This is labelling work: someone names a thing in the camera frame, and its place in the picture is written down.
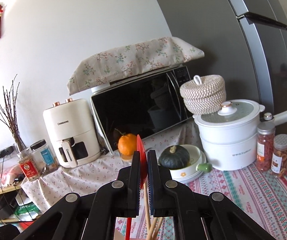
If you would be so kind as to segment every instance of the floral cloth cover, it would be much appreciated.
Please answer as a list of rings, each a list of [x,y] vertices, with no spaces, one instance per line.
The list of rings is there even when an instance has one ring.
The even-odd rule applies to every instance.
[[[67,84],[70,95],[157,68],[204,57],[202,50],[176,37],[122,46],[83,60]]]

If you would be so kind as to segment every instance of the green handle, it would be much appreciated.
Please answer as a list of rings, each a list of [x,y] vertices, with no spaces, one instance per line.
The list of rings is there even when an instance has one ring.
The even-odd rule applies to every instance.
[[[204,173],[211,172],[212,165],[211,163],[201,163],[196,168],[197,171],[203,171]]]

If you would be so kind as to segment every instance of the vase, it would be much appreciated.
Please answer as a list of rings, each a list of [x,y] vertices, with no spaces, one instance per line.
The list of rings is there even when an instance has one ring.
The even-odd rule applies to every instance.
[[[17,145],[17,148],[20,152],[27,148],[26,145],[24,144],[23,140],[21,139],[19,132],[13,133],[12,136],[13,136],[15,143]]]

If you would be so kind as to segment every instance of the microwave oven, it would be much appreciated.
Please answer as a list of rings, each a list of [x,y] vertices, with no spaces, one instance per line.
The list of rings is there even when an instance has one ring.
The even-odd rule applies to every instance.
[[[121,134],[144,139],[192,117],[179,91],[189,80],[187,67],[181,65],[125,79],[93,94],[94,119],[109,151],[117,150]]]

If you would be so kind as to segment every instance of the white bowl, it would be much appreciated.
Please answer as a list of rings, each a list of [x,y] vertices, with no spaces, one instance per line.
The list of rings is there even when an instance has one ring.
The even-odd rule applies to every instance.
[[[184,144],[181,145],[183,148],[187,149],[190,155],[190,164],[189,166],[178,169],[178,170],[170,170],[172,178],[175,179],[182,179],[182,178],[188,178],[190,176],[195,175],[197,172],[197,166],[201,163],[205,163],[205,159],[203,160],[201,158],[202,151],[194,145]]]
[[[201,152],[201,158],[202,161],[205,162],[206,161],[206,157],[205,154],[203,152]],[[203,174],[203,171],[196,171],[195,174],[191,175],[191,176],[185,176],[185,177],[181,177],[181,178],[174,178],[173,180],[176,180],[178,182],[181,182],[183,184],[187,184],[191,181],[194,181],[195,179],[199,178],[201,175]]]

